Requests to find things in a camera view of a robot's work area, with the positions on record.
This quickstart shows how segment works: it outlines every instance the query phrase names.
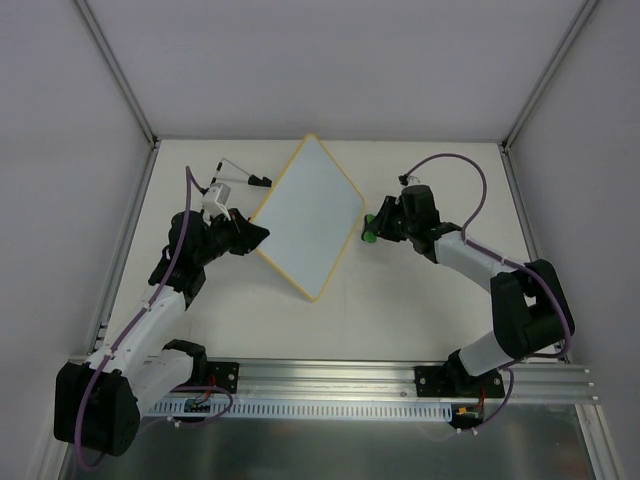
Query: white board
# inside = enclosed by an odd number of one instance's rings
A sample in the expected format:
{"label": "white board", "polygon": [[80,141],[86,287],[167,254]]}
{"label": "white board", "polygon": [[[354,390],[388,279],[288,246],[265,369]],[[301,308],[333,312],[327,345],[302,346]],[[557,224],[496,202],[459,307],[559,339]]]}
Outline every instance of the white board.
{"label": "white board", "polygon": [[[184,167],[207,182],[221,157],[275,179],[296,141],[163,141],[145,197],[109,333],[130,319],[156,266],[172,216],[184,208]],[[469,233],[512,258],[526,248],[495,144],[325,142],[361,188],[366,211],[377,212],[386,195],[400,192],[398,175],[434,153],[458,152],[476,160],[489,182],[483,213]],[[246,184],[225,166],[229,206],[245,216],[268,190]],[[434,161],[416,173],[431,186],[441,218],[462,223],[477,205],[480,181],[464,162]],[[193,207],[197,208],[194,197]],[[207,281],[166,339],[204,345],[211,356],[336,360],[444,360],[492,328],[487,293],[461,274],[420,257],[407,242],[360,240],[347,244],[325,292],[310,303],[255,252],[224,255],[206,268]]]}
{"label": "white board", "polygon": [[315,135],[307,135],[253,222],[271,234],[260,255],[311,301],[320,298],[364,214],[364,198]]}

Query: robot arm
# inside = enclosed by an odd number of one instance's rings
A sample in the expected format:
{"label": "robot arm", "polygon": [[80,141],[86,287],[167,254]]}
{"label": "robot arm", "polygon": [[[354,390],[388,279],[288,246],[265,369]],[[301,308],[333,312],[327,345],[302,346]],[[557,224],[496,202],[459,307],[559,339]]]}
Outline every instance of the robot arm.
{"label": "robot arm", "polygon": [[[166,284],[158,291],[176,255],[185,213],[172,218],[169,245],[151,273],[149,287],[136,309],[137,321],[113,336],[119,339],[124,333],[122,341],[117,345],[113,340],[107,342],[83,365],[67,363],[58,373],[54,418],[54,435],[58,440],[75,443],[81,399],[100,369],[83,416],[81,443],[116,456],[129,448],[140,418],[159,399],[186,382],[204,384],[207,367],[204,347],[181,340],[162,347],[160,342],[198,295],[205,282],[204,267],[226,252],[250,253],[269,231],[249,223],[237,209],[221,207],[228,196],[226,185],[214,183],[203,193],[203,211],[189,212],[178,258]],[[208,216],[209,221],[205,221],[203,213],[212,210],[222,213],[215,218]],[[154,355],[153,361],[146,361]]]}
{"label": "robot arm", "polygon": [[[387,196],[377,215],[365,217],[361,238],[372,243],[378,237],[409,240],[417,253],[453,268],[491,295],[493,330],[453,352],[443,367],[442,376],[457,392],[473,392],[487,373],[564,338],[561,321],[542,288],[526,273],[496,259],[502,255],[468,236],[463,240],[459,226],[441,222],[428,186],[405,187],[398,198]],[[553,266],[545,260],[525,265],[549,286],[573,334],[573,319]]]}

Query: green object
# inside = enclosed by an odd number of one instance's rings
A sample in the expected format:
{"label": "green object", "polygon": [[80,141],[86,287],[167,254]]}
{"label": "green object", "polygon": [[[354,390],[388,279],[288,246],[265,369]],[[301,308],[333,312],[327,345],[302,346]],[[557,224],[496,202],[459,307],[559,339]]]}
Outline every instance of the green object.
{"label": "green object", "polygon": [[[375,215],[366,215],[364,217],[364,224],[367,225],[368,223],[371,223],[374,218],[376,218]],[[362,239],[367,243],[376,243],[378,241],[378,237],[376,237],[376,234],[373,232],[364,232],[362,234]]]}

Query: mounting plate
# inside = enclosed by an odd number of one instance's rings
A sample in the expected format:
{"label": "mounting plate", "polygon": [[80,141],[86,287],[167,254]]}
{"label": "mounting plate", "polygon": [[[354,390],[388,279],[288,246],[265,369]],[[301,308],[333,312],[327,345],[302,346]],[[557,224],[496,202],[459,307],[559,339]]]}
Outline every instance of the mounting plate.
{"label": "mounting plate", "polygon": [[215,375],[215,386],[224,388],[229,393],[238,390],[240,364],[235,362],[207,362],[207,378]]}
{"label": "mounting plate", "polygon": [[436,380],[439,366],[413,367],[416,383],[416,395],[420,398],[479,398],[480,387],[484,388],[486,398],[504,398],[504,385],[502,376],[496,371],[487,374],[480,384],[477,392],[461,395],[453,389],[453,386]]}

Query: purple cable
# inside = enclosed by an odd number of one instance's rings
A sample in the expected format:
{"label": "purple cable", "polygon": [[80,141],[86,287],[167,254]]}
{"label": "purple cable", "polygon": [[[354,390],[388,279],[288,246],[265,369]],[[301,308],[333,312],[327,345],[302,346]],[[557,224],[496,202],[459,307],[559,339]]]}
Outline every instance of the purple cable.
{"label": "purple cable", "polygon": [[[564,333],[564,345],[562,346],[562,349],[557,353],[537,353],[531,356],[535,358],[561,358],[565,356],[569,351],[569,349],[571,348],[571,330],[569,328],[569,322],[567,321],[567,317],[562,311],[562,307],[560,307],[560,303],[558,302],[558,299],[555,297],[555,295],[551,291],[551,288],[549,288],[549,285],[547,285],[547,282],[545,282],[540,275],[538,275],[536,272],[534,272],[530,268],[527,268],[526,266],[521,265],[512,260],[508,260],[506,258],[503,259],[503,257],[501,257],[498,253],[494,252],[493,250],[490,250],[474,242],[473,240],[467,238],[467,228],[469,227],[471,222],[473,222],[476,219],[476,217],[484,207],[484,204],[487,200],[487,190],[488,190],[487,177],[482,171],[482,168],[480,167],[480,165],[478,165],[475,161],[471,160],[469,157],[465,157],[464,155],[460,155],[458,153],[437,153],[435,155],[431,155],[430,157],[427,157],[424,160],[418,162],[406,173],[406,176],[408,177],[409,175],[411,175],[414,171],[416,171],[419,167],[421,167],[425,163],[430,162],[431,160],[434,160],[436,158],[442,158],[442,157],[458,158],[460,160],[464,160],[465,162],[471,164],[476,169],[476,171],[480,175],[480,179],[482,180],[482,197],[480,198],[480,203],[478,204],[474,212],[471,214],[471,216],[467,219],[467,221],[464,222],[464,224],[462,225],[462,230],[460,231],[460,236],[462,237],[463,242],[468,244],[471,248],[479,251],[480,253],[483,253],[499,262],[503,262],[505,265],[511,268],[520,270],[521,272],[524,272],[527,275],[529,275],[531,278],[533,278],[536,281],[536,283],[540,285],[545,295],[551,301],[551,306],[553,307],[555,314],[560,319],[560,323],[562,325],[562,331]],[[518,361],[509,362],[503,365],[502,367],[509,367],[516,363],[518,363]]]}
{"label": "purple cable", "polygon": [[[216,420],[219,420],[223,415],[226,415],[231,408],[233,407],[233,397],[231,396],[231,393],[229,393],[229,391],[225,390],[224,388],[221,387],[216,387],[216,386],[207,386],[207,387],[177,387],[174,388],[172,391],[173,392],[180,392],[180,391],[216,391],[219,393],[224,393],[227,398],[229,398],[229,404],[221,411],[216,413],[213,417],[210,417],[208,419],[202,420],[201,422],[197,422],[197,423],[181,423],[182,426],[184,427],[188,427],[188,428],[192,428],[192,427],[201,427],[204,425],[208,425],[210,423],[215,422]],[[167,419],[166,418],[156,418],[155,420],[149,422],[147,425],[145,425],[144,427],[142,427],[137,434],[137,437],[139,437],[140,435],[142,435],[143,433],[145,433],[147,430],[155,427],[156,425],[159,425],[160,423],[164,423],[166,422]],[[94,468],[97,467],[99,465],[99,463],[102,461],[102,458],[105,456],[104,453],[100,454],[100,457],[98,458],[98,460],[96,461],[96,463],[93,465]],[[78,461],[77,461],[77,457],[72,457],[71,458],[71,479],[75,479],[76,475],[77,475],[77,469],[78,469]]]}
{"label": "purple cable", "polygon": [[502,367],[502,369],[505,372],[509,373],[509,388],[507,388],[507,393],[505,394],[504,399],[502,400],[502,403],[500,404],[500,406],[496,408],[496,411],[493,412],[491,415],[489,415],[487,418],[485,418],[482,421],[482,423],[476,427],[476,430],[478,430],[481,427],[484,427],[487,423],[489,423],[494,418],[496,418],[496,416],[502,411],[502,409],[507,405],[507,403],[509,402],[509,399],[511,398],[511,394],[513,393],[513,384],[515,382],[515,375],[513,374],[513,370],[511,370],[509,367]]}
{"label": "purple cable", "polygon": [[[180,229],[180,236],[178,237],[178,243],[176,244],[176,249],[173,253],[173,257],[169,262],[169,267],[167,268],[167,271],[165,272],[164,277],[162,277],[162,280],[158,284],[158,287],[156,288],[155,292],[153,292],[153,295],[151,295],[151,298],[149,298],[149,302],[148,302],[149,306],[153,305],[153,303],[156,301],[156,299],[160,295],[160,292],[167,284],[167,281],[169,280],[169,277],[171,276],[171,273],[175,268],[176,262],[178,261],[178,256],[180,255],[180,250],[182,249],[184,237],[187,233],[187,225],[189,224],[189,212],[191,211],[191,183],[195,182],[195,179],[193,178],[193,174],[191,173],[191,169],[189,167],[186,167],[185,171],[186,171],[185,173],[187,178],[187,196],[185,201],[184,216],[182,218],[182,228]],[[126,336],[133,329],[133,327],[136,326],[136,324],[140,321],[143,315],[147,313],[147,311],[148,310],[146,308],[140,309],[140,311],[136,314],[135,317],[133,317],[133,319],[129,322],[129,324],[125,327],[125,329],[120,333],[120,335],[118,335],[118,338],[116,338],[116,340],[113,342],[111,346],[112,354],[116,352],[116,350],[118,349],[122,341],[126,338]],[[98,365],[98,368],[96,369],[96,371],[93,372],[93,375],[91,376],[91,379],[87,384],[87,388],[85,389],[84,394],[82,395],[82,399],[80,400],[80,406],[78,407],[78,415],[76,416],[76,425],[75,425],[75,430],[73,432],[73,443],[74,443],[74,451],[76,454],[76,459],[78,460],[78,465],[83,470],[94,470],[96,467],[98,467],[98,465],[100,465],[100,463],[105,457],[105,454],[103,453],[102,455],[100,455],[100,457],[98,457],[98,459],[94,463],[88,464],[85,461],[82,455],[82,423],[84,421],[84,413],[87,409],[87,403],[89,402],[89,396],[91,395],[91,391],[93,390],[93,387],[98,381],[98,378],[100,377],[100,374],[106,367],[107,363],[109,363],[109,360],[111,360],[111,358],[109,358],[108,355],[105,355],[105,357],[102,359],[102,361]]]}
{"label": "purple cable", "polygon": [[189,179],[189,181],[191,183],[193,183],[193,185],[201,192],[204,193],[206,191],[206,188],[202,188],[200,186],[200,184],[196,181],[196,178],[193,176],[193,173],[191,173],[191,169],[189,167],[187,167],[187,178]]}

